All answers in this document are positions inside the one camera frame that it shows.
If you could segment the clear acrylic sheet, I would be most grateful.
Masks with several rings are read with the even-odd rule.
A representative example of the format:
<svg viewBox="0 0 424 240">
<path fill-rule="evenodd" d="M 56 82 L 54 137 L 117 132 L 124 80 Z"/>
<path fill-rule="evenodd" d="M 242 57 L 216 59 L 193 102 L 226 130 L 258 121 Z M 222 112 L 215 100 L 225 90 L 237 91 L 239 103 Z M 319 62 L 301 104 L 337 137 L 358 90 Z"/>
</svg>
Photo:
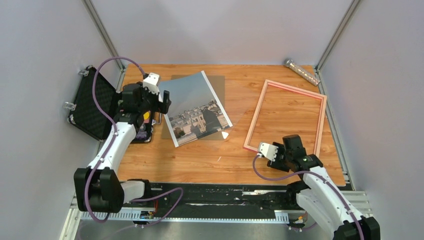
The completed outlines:
<svg viewBox="0 0 424 240">
<path fill-rule="evenodd" d="M 240 125 L 240 122 L 250 116 L 251 110 L 229 112 L 227 115 L 218 114 L 211 110 L 205 110 L 203 117 L 205 119 L 205 131 L 202 132 L 198 140 L 201 141 L 224 141 L 231 132 Z"/>
</svg>

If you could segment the wooden picture frame pink inlay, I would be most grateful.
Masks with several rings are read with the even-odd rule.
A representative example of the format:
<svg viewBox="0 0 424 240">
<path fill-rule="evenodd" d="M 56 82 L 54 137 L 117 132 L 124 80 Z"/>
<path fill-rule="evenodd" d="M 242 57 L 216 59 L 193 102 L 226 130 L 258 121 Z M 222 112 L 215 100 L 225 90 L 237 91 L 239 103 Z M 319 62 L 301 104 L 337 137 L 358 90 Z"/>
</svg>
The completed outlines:
<svg viewBox="0 0 424 240">
<path fill-rule="evenodd" d="M 291 85 L 287 85 L 287 84 L 283 84 L 283 83 L 276 82 L 276 81 L 273 81 L 273 80 L 269 80 L 269 79 L 266 79 L 264 81 L 264 84 L 263 84 L 261 93 L 259 95 L 258 102 L 257 102 L 256 108 L 255 108 L 255 111 L 253 113 L 252 120 L 251 120 L 251 123 L 249 125 L 247 135 L 246 135 L 246 138 L 244 140 L 242 148 L 244 150 L 251 151 L 251 152 L 257 152 L 258 151 L 257 148 L 255 148 L 253 146 L 249 146 L 249 143 L 252 139 L 253 131 L 254 131 L 254 128 L 256 126 L 256 122 L 257 122 L 257 119 L 258 119 L 258 116 L 259 116 L 259 113 L 260 113 L 260 110 L 261 110 L 261 107 L 262 107 L 262 103 L 263 103 L 264 98 L 265 98 L 267 88 L 269 86 L 320 100 L 319 115 L 318 115 L 317 128 L 316 128 L 316 134 L 315 134 L 315 143 L 314 143 L 314 148 L 313 148 L 313 153 L 315 155 L 319 156 L 320 151 L 321 151 L 322 134 L 323 134 L 323 129 L 324 129 L 325 113 L 326 113 L 326 107 L 327 107 L 327 96 L 320 94 L 320 93 L 313 92 L 313 91 L 305 90 L 305 89 L 302 89 L 302 88 L 299 88 L 299 87 L 294 87 L 294 86 L 291 86 Z"/>
</svg>

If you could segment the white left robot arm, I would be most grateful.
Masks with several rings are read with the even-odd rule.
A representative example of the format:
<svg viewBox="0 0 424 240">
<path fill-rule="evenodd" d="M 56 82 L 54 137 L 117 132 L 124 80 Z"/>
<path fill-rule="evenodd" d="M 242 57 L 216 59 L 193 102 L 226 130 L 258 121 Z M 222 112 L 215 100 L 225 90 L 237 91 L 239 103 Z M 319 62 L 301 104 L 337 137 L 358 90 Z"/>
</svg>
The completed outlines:
<svg viewBox="0 0 424 240">
<path fill-rule="evenodd" d="M 151 83 L 137 82 L 125 85 L 120 96 L 105 144 L 90 164 L 78 168 L 73 176 L 77 206 L 82 212 L 118 213 L 124 204 L 133 200 L 142 207 L 153 201 L 146 180 L 120 182 L 116 171 L 143 125 L 144 115 L 168 113 L 172 103 L 170 92 L 160 91 Z"/>
</svg>

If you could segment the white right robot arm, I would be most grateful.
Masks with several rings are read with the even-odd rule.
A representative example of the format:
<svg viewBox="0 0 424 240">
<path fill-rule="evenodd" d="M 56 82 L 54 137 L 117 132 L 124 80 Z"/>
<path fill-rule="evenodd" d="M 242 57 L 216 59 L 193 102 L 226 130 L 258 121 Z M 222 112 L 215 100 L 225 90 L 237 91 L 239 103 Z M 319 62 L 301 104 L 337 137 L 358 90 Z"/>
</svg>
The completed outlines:
<svg viewBox="0 0 424 240">
<path fill-rule="evenodd" d="M 286 204 L 301 207 L 333 240 L 379 240 L 380 224 L 357 210 L 331 180 L 315 154 L 307 154 L 299 135 L 283 137 L 282 143 L 262 142 L 258 150 L 267 166 L 292 172 L 300 180 L 289 184 Z"/>
</svg>

